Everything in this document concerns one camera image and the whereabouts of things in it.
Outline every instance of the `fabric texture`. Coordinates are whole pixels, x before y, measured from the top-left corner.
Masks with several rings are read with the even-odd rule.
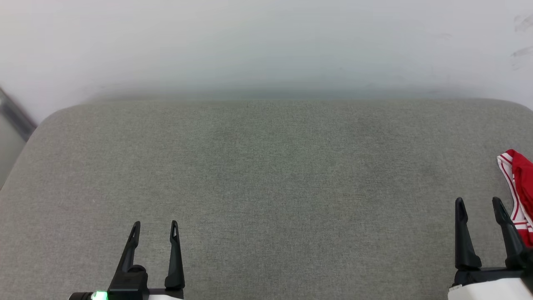
[[[533,223],[530,213],[526,211],[526,205],[530,206],[531,199],[524,195],[524,191],[518,192],[516,189],[517,183],[522,189],[529,186],[533,187],[533,181],[526,181],[525,179],[530,178],[522,176],[523,172],[521,171],[522,169],[525,172],[529,169],[533,170],[533,165],[523,155],[512,149],[499,155],[497,161],[513,197],[513,209],[509,215],[524,244],[527,247],[533,247],[533,227],[531,227]]]
[[[533,157],[531,128],[486,99],[68,108],[0,191],[0,298],[107,289],[136,220],[163,287],[175,219],[186,299],[446,299],[457,197],[483,265],[504,265],[494,157]]]

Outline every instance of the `green led light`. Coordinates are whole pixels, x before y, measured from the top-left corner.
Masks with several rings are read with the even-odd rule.
[[[107,300],[107,292],[104,290],[97,290],[91,296],[92,300]]]

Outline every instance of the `robotic arm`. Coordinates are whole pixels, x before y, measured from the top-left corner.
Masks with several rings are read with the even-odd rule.
[[[457,272],[448,300],[533,300],[533,251],[527,249],[505,210],[494,197],[492,207],[502,228],[507,259],[505,267],[481,267],[466,223],[462,198],[455,201],[455,268]]]
[[[180,236],[177,222],[172,221],[170,229],[171,254],[168,265],[168,276],[165,288],[149,289],[148,273],[141,265],[133,264],[135,248],[139,245],[141,222],[133,224],[133,228],[122,252],[117,271],[107,291],[94,293],[73,293],[69,300],[176,300],[183,299],[185,279],[181,258]]]

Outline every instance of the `gray upholstered cushion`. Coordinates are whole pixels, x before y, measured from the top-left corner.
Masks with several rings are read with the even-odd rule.
[[[0,298],[106,289],[134,221],[162,287],[171,220],[187,299],[445,299],[454,200],[484,265],[505,251],[496,156],[533,158],[510,102],[117,102],[34,133],[0,192]]]

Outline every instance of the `red and white striped fabric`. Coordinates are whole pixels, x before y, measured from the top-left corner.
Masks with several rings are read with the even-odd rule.
[[[526,174],[523,172],[524,168],[530,168],[530,172],[533,171],[533,163],[528,161],[520,153],[511,149],[498,156],[498,166],[505,180],[507,180],[513,196],[514,207],[511,218],[514,226],[522,237],[524,244],[527,247],[533,247],[533,227],[531,227],[533,222],[530,217],[530,215],[533,215],[531,214],[533,212],[531,210],[533,203],[530,201],[531,198],[528,197],[527,188],[524,188],[527,185],[533,186],[533,181],[528,181],[530,176],[524,176]]]

